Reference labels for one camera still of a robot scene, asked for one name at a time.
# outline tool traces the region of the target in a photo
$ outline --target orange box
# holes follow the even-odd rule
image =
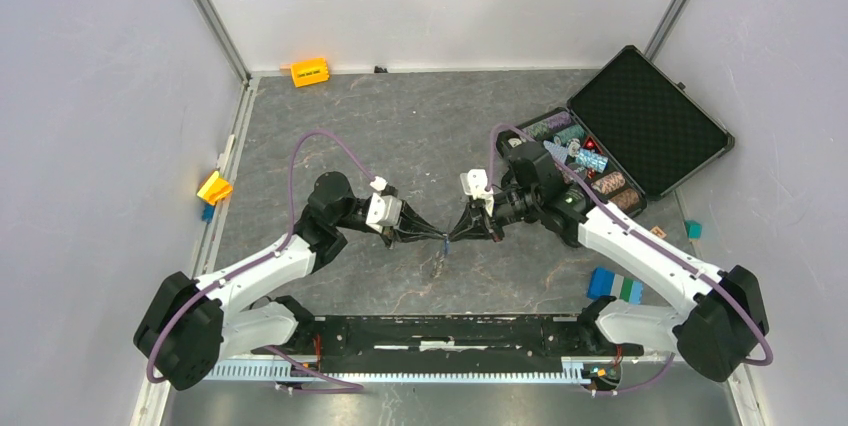
[[[291,65],[292,81],[297,88],[330,79],[330,69],[324,58],[309,59]]]

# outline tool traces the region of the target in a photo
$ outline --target grey marble floor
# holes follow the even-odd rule
[[[369,74],[334,76],[302,89],[289,78],[263,78],[216,267],[268,245],[285,230],[286,169],[302,133],[317,127],[335,132],[419,214],[445,228],[462,210],[459,174],[487,162],[491,127],[564,105],[592,75]],[[318,175],[332,170],[347,175],[357,195],[370,194],[340,148],[324,138],[310,139],[294,171],[298,212]],[[637,221],[659,225],[672,244],[691,250],[673,196],[651,204]],[[512,226],[498,244],[455,243],[442,267],[437,241],[386,250],[375,235],[344,234],[349,244],[332,264],[277,293],[291,294],[317,314],[567,313],[589,304],[586,289],[596,266],[626,274],[597,253],[567,248],[539,224]],[[646,291],[643,302],[662,299]]]

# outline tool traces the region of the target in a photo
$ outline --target cable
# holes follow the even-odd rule
[[[624,359],[624,350],[621,348],[620,344],[615,345],[615,359],[613,360],[612,367],[615,368],[619,364],[621,364],[621,360]]]
[[[659,382],[659,380],[661,380],[663,378],[663,376],[666,375],[666,373],[668,373],[669,369],[671,369],[671,365],[674,363],[674,356],[675,356],[674,353],[669,354],[668,359],[665,360],[665,364],[663,364],[662,369],[660,369],[660,371],[657,374],[655,374],[653,378],[645,381],[644,383],[640,383],[640,384],[637,384],[635,386],[628,386],[624,389],[615,389],[613,391],[598,391],[598,390],[595,390],[595,391],[589,391],[589,392],[592,393],[592,397],[595,397],[595,396],[618,396],[622,393],[632,393],[634,391],[638,391],[640,389],[647,388],[649,386],[653,386],[653,385],[657,384]]]
[[[351,151],[350,148],[348,148],[347,145],[344,144],[344,142],[338,136],[336,136],[335,134],[331,133],[330,131],[327,131],[326,129],[315,129],[315,130],[312,130],[312,131],[309,131],[309,132],[303,134],[297,140],[297,143],[294,146],[294,151],[292,152],[291,159],[289,160],[289,170],[288,170],[288,174],[289,174],[289,177],[288,177],[289,224],[288,224],[288,228],[286,229],[285,239],[283,239],[282,244],[280,244],[280,246],[278,248],[276,248],[274,251],[269,252],[269,253],[267,253],[267,254],[259,257],[259,258],[254,259],[253,261],[250,261],[247,264],[242,265],[241,267],[234,269],[230,273],[226,274],[223,278],[221,278],[218,281],[215,281],[212,284],[201,289],[200,291],[197,292],[197,294],[192,296],[191,299],[186,301],[185,304],[183,304],[182,307],[180,307],[177,310],[176,313],[174,313],[174,315],[171,317],[171,319],[168,321],[168,323],[165,325],[165,327],[162,328],[162,332],[159,334],[159,337],[156,338],[156,342],[153,343],[153,348],[150,350],[150,355],[147,358],[147,380],[148,381],[150,381],[151,383],[161,383],[161,382],[164,382],[166,380],[166,378],[164,376],[156,377],[156,373],[155,373],[155,371],[156,371],[156,358],[159,356],[159,351],[162,349],[162,345],[165,343],[165,339],[168,338],[168,335],[174,329],[174,326],[176,326],[177,322],[180,319],[182,319],[183,316],[185,316],[186,312],[189,309],[191,309],[192,306],[197,304],[197,302],[200,301],[201,298],[205,297],[207,294],[211,293],[212,291],[214,291],[218,288],[224,287],[224,285],[226,285],[227,282],[231,281],[236,276],[238,276],[241,273],[248,271],[248,270],[264,263],[265,261],[275,257],[276,256],[275,253],[282,252],[283,250],[286,249],[286,247],[288,247],[289,243],[291,242],[292,238],[294,237],[295,209],[294,209],[294,182],[292,180],[292,176],[293,176],[293,173],[294,173],[295,158],[297,157],[297,153],[300,151],[301,146],[303,146],[303,143],[307,139],[311,138],[312,136],[318,136],[318,135],[325,136],[325,137],[330,138],[333,141],[335,141],[336,144],[338,144],[344,150],[344,152],[347,153],[348,156],[350,156],[350,159],[352,159],[353,162],[356,164],[356,167],[359,168],[360,171],[362,171],[362,174],[364,174],[365,177],[368,178],[368,181],[373,182],[376,179],[376,176],[374,176],[374,174],[362,164],[362,161],[359,160],[359,158],[356,156],[356,154],[354,154],[353,151]]]
[[[365,389],[365,387],[362,386],[361,384],[349,383],[347,381],[342,381],[341,379],[337,379],[337,378],[327,376],[326,374],[321,373],[319,371],[313,371],[313,370],[303,366],[299,362],[295,361],[291,356],[280,351],[279,348],[276,348],[274,346],[265,346],[265,350],[270,351],[270,352],[276,354],[277,356],[285,359],[289,364],[291,364],[295,369],[297,369],[299,371],[302,371],[302,372],[304,372],[304,373],[306,373],[306,374],[308,374],[308,375],[310,375],[314,378],[323,379],[324,381],[326,381],[328,383],[333,383],[335,385],[342,386],[341,388],[335,388],[335,389],[293,389],[292,392],[303,393],[303,394],[346,394],[346,393],[358,393],[358,392],[362,391],[363,389]]]
[[[489,140],[490,140],[489,171],[487,173],[489,175],[489,178],[488,178],[489,184],[486,186],[487,191],[491,190],[491,185],[492,185],[492,173],[494,171],[494,164],[495,164],[494,158],[495,158],[495,152],[496,152],[496,144],[495,144],[495,141],[497,139],[496,135],[500,131],[505,131],[505,130],[512,131],[515,134],[517,134],[518,136],[520,136],[523,139],[526,139],[528,141],[535,141],[532,137],[530,137],[529,135],[527,135],[523,131],[517,129],[514,126],[508,125],[508,124],[501,123],[501,124],[496,125],[494,128],[492,128],[492,131],[489,134]],[[613,213],[609,208],[606,207],[606,204],[604,204],[604,202],[601,201],[598,198],[598,196],[595,194],[594,190],[592,190],[592,188],[588,184],[586,184],[585,181],[583,181],[583,178],[581,178],[580,175],[578,175],[577,173],[572,171],[571,168],[566,167],[565,164],[562,163],[562,161],[560,161],[556,158],[553,158],[553,160],[557,164],[557,166],[560,167],[560,169],[562,169],[569,176],[571,176],[572,180],[574,180],[574,182],[576,182],[580,186],[580,188],[582,188],[583,191],[586,192],[586,194],[589,196],[589,198],[592,200],[592,202],[595,203],[595,205],[598,208],[600,208],[600,210],[603,211],[603,213],[606,214],[612,220],[613,223],[618,225],[621,229],[623,229],[625,231],[629,231],[627,223],[624,222],[623,220],[621,220],[618,216],[615,215],[615,213]],[[736,312],[736,314],[738,314],[739,317],[742,318],[742,321],[745,323],[745,325],[748,327],[748,329],[751,330],[751,333],[757,339],[757,342],[760,344],[760,346],[762,346],[763,353],[765,354],[765,358],[763,358],[763,359],[746,358],[746,359],[743,360],[743,363],[754,365],[754,366],[768,366],[769,364],[771,364],[774,361],[774,352],[772,351],[771,346],[769,345],[768,341],[766,340],[765,335],[763,334],[762,331],[760,331],[759,326],[757,326],[757,324],[754,322],[754,320],[751,318],[751,316],[748,314],[748,312],[745,311],[745,308],[743,308],[742,305],[739,304],[739,302],[736,301],[736,299],[733,298],[733,296],[731,296],[730,293],[727,292],[727,290],[725,290],[720,284],[718,284],[713,279],[711,279],[711,278],[709,278],[705,275],[700,274],[700,271],[698,271],[697,268],[690,265],[689,263],[687,263],[683,259],[677,257],[671,251],[668,251],[667,249],[665,249],[661,245],[657,244],[651,238],[648,238],[644,234],[641,234],[639,231],[633,230],[633,231],[629,231],[629,232],[630,232],[630,234],[633,235],[633,237],[639,239],[640,241],[645,243],[648,247],[650,247],[654,251],[658,252],[659,254],[666,257],[667,259],[670,259],[671,261],[673,261],[674,263],[676,263],[677,265],[681,266],[683,269],[688,271],[690,274],[695,275],[696,278],[699,278],[701,281],[707,283],[707,285],[710,286],[713,290],[715,290],[725,301],[727,301],[727,303],[730,305],[731,308],[733,308],[733,310]]]

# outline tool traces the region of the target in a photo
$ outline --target white bracket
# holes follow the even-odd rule
[[[489,216],[494,214],[495,210],[495,192],[486,191],[486,186],[489,184],[489,177],[486,175],[485,169],[472,169],[467,173],[459,175],[459,182],[462,183],[462,191],[472,199],[482,199],[486,202],[486,212]]]
[[[394,228],[400,224],[402,207],[403,202],[394,196],[380,196],[373,193],[368,214],[365,216],[365,224],[378,233],[382,233],[384,227]]]

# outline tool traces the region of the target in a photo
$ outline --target blue block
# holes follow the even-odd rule
[[[621,291],[612,290],[612,285],[615,282],[616,276],[625,279],[624,276],[613,273],[604,268],[595,268],[592,271],[592,278],[589,280],[589,291],[586,296],[589,299],[598,299],[601,296],[619,297]],[[642,302],[642,291],[644,285],[636,280],[633,280],[633,286],[630,289],[630,299],[627,301],[630,304],[640,304]]]
[[[203,206],[203,214],[200,216],[200,219],[206,221],[207,223],[212,222],[212,217],[215,216],[215,206],[212,206],[209,203],[206,203]]]
[[[701,223],[691,219],[683,222],[686,225],[686,235],[689,239],[701,239]]]
[[[641,304],[642,303],[642,282],[641,281],[633,281],[633,289],[630,290],[630,304]]]
[[[589,280],[589,291],[586,296],[589,299],[598,299],[601,296],[606,296],[612,290],[612,282],[615,279],[615,273],[607,271],[604,268],[595,268],[592,271],[592,279]]]

